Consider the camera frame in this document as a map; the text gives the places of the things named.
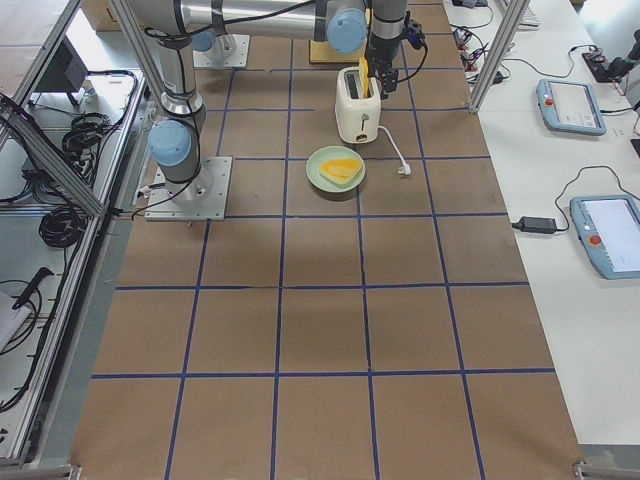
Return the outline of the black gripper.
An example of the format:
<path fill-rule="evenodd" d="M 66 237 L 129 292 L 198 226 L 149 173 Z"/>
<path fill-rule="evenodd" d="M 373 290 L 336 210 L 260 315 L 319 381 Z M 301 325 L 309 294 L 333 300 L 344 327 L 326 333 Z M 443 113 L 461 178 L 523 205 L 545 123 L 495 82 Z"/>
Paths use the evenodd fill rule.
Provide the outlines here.
<path fill-rule="evenodd" d="M 368 74 L 371 86 L 382 80 L 382 98 L 387 99 L 396 91 L 398 84 L 398 69 L 393 67 L 393 61 L 399 51 L 398 38 L 384 39 L 375 34 L 369 36 L 367 44 Z"/>

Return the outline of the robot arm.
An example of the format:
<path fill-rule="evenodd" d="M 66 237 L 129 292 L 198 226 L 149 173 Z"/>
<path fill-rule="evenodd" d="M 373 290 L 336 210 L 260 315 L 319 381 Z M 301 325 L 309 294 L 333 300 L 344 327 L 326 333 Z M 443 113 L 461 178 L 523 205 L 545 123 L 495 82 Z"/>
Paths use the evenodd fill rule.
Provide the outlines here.
<path fill-rule="evenodd" d="M 193 205 L 208 193 L 202 173 L 200 133 L 206 107 L 197 92 L 193 38 L 214 30 L 220 15 L 210 1 L 130 1 L 136 22 L 159 47 L 164 116 L 151 127 L 148 149 L 164 175 L 166 199 Z"/>
<path fill-rule="evenodd" d="M 405 1 L 184 1 L 186 27 L 324 42 L 337 53 L 364 51 L 368 75 L 387 98 L 400 82 L 393 66 L 407 37 Z"/>

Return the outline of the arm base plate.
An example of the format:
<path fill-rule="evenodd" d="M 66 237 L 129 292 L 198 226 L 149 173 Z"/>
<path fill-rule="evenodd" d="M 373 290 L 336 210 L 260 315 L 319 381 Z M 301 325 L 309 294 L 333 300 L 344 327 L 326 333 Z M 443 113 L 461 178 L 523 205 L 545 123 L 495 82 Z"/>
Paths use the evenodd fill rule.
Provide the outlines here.
<path fill-rule="evenodd" d="M 249 45 L 249 35 L 200 33 L 192 40 L 194 67 L 199 70 L 243 69 L 247 65 Z"/>
<path fill-rule="evenodd" d="M 231 170 L 231 157 L 204 158 L 199 175 L 182 191 L 182 185 L 167 183 L 157 167 L 154 180 L 164 186 L 151 192 L 151 206 L 143 211 L 144 217 L 149 221 L 223 220 Z"/>

